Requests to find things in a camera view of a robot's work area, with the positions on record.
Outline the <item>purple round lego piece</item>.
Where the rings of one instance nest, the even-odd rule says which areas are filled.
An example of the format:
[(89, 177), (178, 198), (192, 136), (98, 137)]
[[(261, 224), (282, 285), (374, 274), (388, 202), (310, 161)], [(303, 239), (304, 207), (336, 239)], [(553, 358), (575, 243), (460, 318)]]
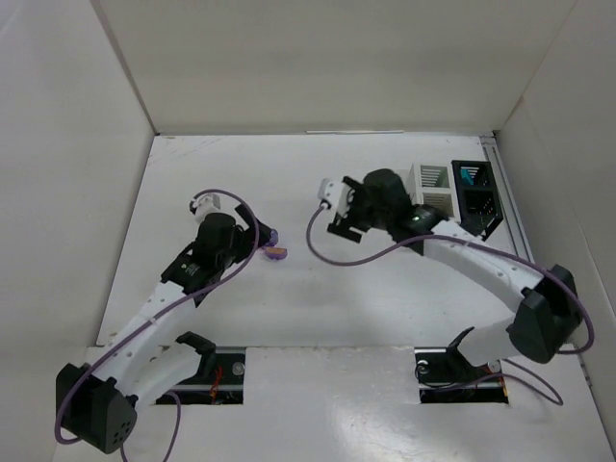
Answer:
[(279, 241), (278, 232), (275, 229), (271, 229), (270, 235), (269, 235), (269, 244), (277, 245), (278, 241)]

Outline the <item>purple orange lego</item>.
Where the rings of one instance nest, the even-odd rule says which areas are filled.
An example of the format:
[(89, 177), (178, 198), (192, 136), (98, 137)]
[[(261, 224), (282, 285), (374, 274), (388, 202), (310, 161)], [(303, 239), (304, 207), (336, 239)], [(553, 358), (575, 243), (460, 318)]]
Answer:
[(264, 248), (264, 253), (267, 258), (274, 261), (280, 261), (287, 258), (288, 249), (284, 247), (267, 246)]

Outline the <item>teal two-by-three lego brick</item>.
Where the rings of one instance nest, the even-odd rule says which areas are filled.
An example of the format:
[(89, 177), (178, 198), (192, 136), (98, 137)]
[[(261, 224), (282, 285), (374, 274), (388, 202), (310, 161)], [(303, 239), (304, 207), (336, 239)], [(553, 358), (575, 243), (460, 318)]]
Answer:
[(459, 170), (459, 175), (461, 180), (466, 185), (473, 186), (475, 184), (477, 169), (475, 167), (461, 167)]

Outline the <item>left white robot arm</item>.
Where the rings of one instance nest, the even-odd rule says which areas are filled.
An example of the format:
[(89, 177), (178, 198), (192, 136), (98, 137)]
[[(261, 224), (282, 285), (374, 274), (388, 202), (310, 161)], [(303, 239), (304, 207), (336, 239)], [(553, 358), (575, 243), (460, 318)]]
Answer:
[(56, 377), (55, 436), (104, 454), (123, 449), (140, 411), (178, 382), (216, 364), (213, 342), (183, 327), (205, 297), (239, 273), (274, 231), (243, 204), (194, 209), (196, 236), (162, 272), (139, 312), (93, 364), (66, 364)]

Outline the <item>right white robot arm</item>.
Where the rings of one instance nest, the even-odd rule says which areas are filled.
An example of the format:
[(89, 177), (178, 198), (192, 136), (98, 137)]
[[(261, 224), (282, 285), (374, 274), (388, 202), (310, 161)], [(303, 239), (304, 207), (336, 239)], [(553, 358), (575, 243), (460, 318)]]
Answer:
[(569, 271), (536, 268), (483, 244), (438, 208), (414, 202), (390, 169), (375, 170), (361, 182), (324, 179), (318, 198), (335, 212), (329, 233), (358, 243), (368, 231), (382, 230), (395, 243), (466, 276), (510, 310), (508, 319), (468, 327), (448, 345), (449, 356), (463, 366), (518, 355), (547, 364), (582, 322)]

